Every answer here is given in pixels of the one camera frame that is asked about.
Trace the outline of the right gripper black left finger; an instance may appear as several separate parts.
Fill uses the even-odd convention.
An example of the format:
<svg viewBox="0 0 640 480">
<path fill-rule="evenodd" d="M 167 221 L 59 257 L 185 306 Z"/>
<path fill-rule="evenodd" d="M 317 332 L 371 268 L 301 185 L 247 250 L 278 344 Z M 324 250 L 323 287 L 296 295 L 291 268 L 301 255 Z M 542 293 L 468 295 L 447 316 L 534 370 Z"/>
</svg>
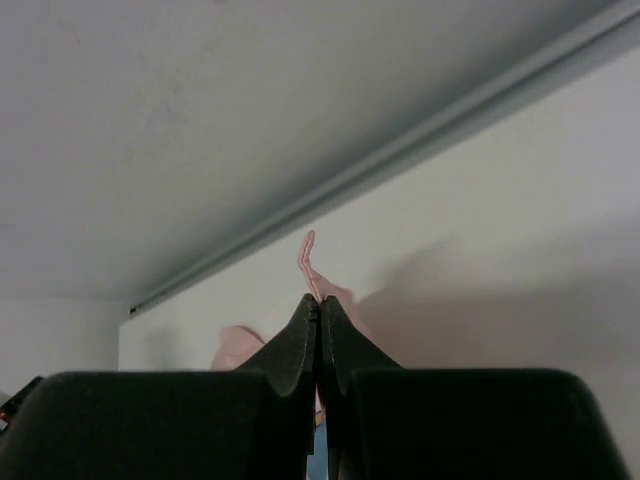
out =
<svg viewBox="0 0 640 480">
<path fill-rule="evenodd" d="M 301 479 L 314 446 L 317 302 L 229 371 L 64 372 L 26 397 L 5 479 Z"/>
</svg>

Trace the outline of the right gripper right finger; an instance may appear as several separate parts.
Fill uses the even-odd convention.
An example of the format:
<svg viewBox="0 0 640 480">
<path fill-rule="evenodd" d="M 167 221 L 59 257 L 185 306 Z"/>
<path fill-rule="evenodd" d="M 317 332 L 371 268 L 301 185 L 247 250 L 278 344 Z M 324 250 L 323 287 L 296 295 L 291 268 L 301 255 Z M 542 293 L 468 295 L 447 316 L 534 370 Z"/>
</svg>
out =
<svg viewBox="0 0 640 480">
<path fill-rule="evenodd" d="M 326 417 L 332 479 L 626 479 L 594 395 L 553 369 L 408 369 L 380 420 Z"/>
</svg>

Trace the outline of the pink cartoon print pillowcase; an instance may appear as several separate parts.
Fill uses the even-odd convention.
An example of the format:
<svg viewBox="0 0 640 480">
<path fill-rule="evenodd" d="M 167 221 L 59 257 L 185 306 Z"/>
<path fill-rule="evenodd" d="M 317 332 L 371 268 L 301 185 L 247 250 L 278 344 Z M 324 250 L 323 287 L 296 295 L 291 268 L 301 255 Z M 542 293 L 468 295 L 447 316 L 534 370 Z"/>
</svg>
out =
<svg viewBox="0 0 640 480">
<path fill-rule="evenodd" d="M 313 423 L 396 410 L 404 371 L 373 339 L 352 292 L 317 271 L 315 239 L 304 236 L 297 258 L 308 290 L 271 339 L 248 325 L 221 329 L 206 392 L 223 414 Z"/>
</svg>

